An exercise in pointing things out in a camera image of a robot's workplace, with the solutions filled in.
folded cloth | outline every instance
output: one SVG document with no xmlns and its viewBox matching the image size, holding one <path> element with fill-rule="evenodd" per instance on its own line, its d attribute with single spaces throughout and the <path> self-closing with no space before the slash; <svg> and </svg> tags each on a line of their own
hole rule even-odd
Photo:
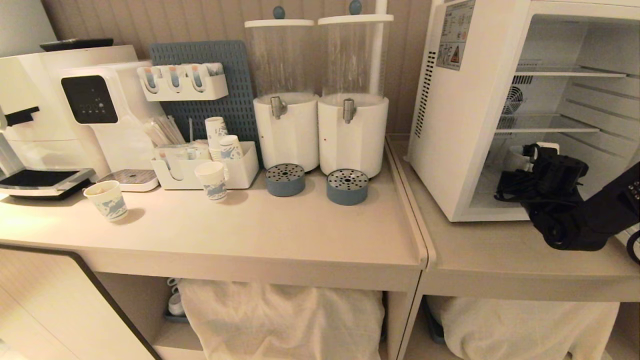
<svg viewBox="0 0 640 360">
<path fill-rule="evenodd" d="M 449 350 L 464 360 L 600 360 L 619 302 L 428 297 Z"/>
<path fill-rule="evenodd" d="M 380 291 L 183 279 L 207 360 L 380 360 Z"/>
</svg>

pegboard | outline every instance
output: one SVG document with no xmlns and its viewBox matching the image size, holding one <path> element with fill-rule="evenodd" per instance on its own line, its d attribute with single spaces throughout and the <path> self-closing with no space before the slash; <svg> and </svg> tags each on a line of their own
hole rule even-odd
<svg viewBox="0 0 640 360">
<path fill-rule="evenodd" d="M 186 140 L 189 139 L 189 118 L 193 119 L 194 139 L 206 139 L 204 119 L 223 117 L 230 134 L 237 135 L 240 141 L 255 142 L 262 163 L 244 42 L 225 40 L 151 44 L 149 52 L 154 65 L 222 63 L 227 77 L 228 96 L 211 101 L 162 101 L 161 106 L 167 115 L 173 115 Z"/>
</svg>

beige wall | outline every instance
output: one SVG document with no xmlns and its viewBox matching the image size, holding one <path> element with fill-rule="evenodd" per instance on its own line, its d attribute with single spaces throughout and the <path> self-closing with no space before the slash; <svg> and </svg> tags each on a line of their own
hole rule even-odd
<svg viewBox="0 0 640 360">
<path fill-rule="evenodd" d="M 350 0 L 42 0 L 59 39 L 113 37 L 148 58 L 154 42 L 244 40 L 243 22 L 271 19 L 282 5 L 288 19 L 347 15 Z M 374 0 L 362 0 L 363 13 Z M 420 76 L 431 0 L 389 0 L 395 15 L 389 34 L 385 94 L 387 131 L 408 133 Z"/>
</svg>

warning label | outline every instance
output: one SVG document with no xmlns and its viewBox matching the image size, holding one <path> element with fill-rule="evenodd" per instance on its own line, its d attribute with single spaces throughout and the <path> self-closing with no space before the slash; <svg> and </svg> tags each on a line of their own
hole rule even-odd
<svg viewBox="0 0 640 360">
<path fill-rule="evenodd" d="M 460 70 L 475 4 L 476 0 L 467 0 L 447 6 L 436 60 L 439 67 Z"/>
</svg>

metal spout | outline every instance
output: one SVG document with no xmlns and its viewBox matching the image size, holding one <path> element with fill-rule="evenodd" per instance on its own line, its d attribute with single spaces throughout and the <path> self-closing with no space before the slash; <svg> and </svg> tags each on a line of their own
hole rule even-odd
<svg viewBox="0 0 640 360">
<path fill-rule="evenodd" d="M 271 114 L 274 118 L 280 119 L 280 117 L 287 113 L 287 103 L 284 102 L 279 96 L 271 98 Z"/>
<path fill-rule="evenodd" d="M 356 115 L 356 102 L 349 98 L 343 102 L 342 118 L 347 124 L 350 124 L 353 117 Z"/>
</svg>

